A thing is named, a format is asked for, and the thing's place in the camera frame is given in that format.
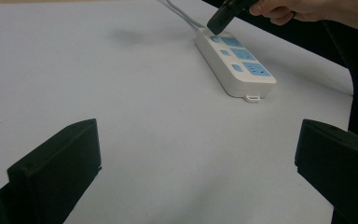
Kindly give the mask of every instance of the power strip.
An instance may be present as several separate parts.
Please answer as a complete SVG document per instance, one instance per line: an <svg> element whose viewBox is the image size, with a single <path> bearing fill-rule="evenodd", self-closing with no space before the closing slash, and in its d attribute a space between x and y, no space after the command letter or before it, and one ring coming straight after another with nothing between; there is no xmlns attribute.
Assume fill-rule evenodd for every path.
<svg viewBox="0 0 358 224"><path fill-rule="evenodd" d="M257 103L276 84L276 79L238 39L229 32L214 35L199 28L195 44L225 91L233 97Z"/></svg>

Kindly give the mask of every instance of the white table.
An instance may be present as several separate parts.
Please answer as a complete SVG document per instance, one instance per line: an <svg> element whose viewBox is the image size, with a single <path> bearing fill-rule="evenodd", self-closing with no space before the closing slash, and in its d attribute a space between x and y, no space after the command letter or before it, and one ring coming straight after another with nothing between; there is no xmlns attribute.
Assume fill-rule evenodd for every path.
<svg viewBox="0 0 358 224"><path fill-rule="evenodd" d="M203 24L216 8L174 0ZM327 224L296 172L303 119L346 130L347 69L234 20L278 83L228 96L163 3L0 4L0 188L6 169L65 126L96 118L103 169L65 223Z"/></svg>

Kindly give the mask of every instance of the black object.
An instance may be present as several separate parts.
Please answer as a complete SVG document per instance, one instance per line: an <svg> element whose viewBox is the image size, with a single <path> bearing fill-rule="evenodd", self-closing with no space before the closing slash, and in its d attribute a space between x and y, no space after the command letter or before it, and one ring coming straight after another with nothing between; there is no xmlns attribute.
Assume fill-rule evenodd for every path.
<svg viewBox="0 0 358 224"><path fill-rule="evenodd" d="M214 13L208 21L207 27L215 35L219 35L228 24L244 10L247 12L249 7L257 0L226 0L223 5Z"/></svg>
<svg viewBox="0 0 358 224"><path fill-rule="evenodd" d="M334 205L332 223L358 224L358 135L304 119L296 150L296 166Z"/></svg>
<svg viewBox="0 0 358 224"><path fill-rule="evenodd" d="M62 224L100 170L96 119L65 127L7 169L0 223Z"/></svg>

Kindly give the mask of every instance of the power cord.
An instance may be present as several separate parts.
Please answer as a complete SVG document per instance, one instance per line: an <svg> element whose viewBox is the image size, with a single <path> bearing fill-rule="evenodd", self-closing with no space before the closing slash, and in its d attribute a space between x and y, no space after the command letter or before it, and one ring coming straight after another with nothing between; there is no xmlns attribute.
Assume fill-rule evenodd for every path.
<svg viewBox="0 0 358 224"><path fill-rule="evenodd" d="M171 0L166 0L168 5L171 7L171 10L175 13L179 14L182 18L184 18L186 21L188 21L192 26L195 26L197 28L205 28L204 25L200 24L197 21L194 21L190 16L188 16L181 8L177 7L174 3L171 2Z"/></svg>

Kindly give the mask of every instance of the white cable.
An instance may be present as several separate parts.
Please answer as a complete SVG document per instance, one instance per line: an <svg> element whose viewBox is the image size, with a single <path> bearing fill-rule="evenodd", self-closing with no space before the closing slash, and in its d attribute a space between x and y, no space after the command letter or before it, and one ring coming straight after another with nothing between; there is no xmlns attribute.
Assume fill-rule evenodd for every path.
<svg viewBox="0 0 358 224"><path fill-rule="evenodd" d="M174 5L171 0L166 0L167 3L173 8L175 9L178 13L180 13L188 22L190 22L191 24L199 27L199 28L205 28L204 25L200 24L197 21L194 21L191 17L189 17L182 9L180 9L179 7L177 7L176 5Z"/></svg>

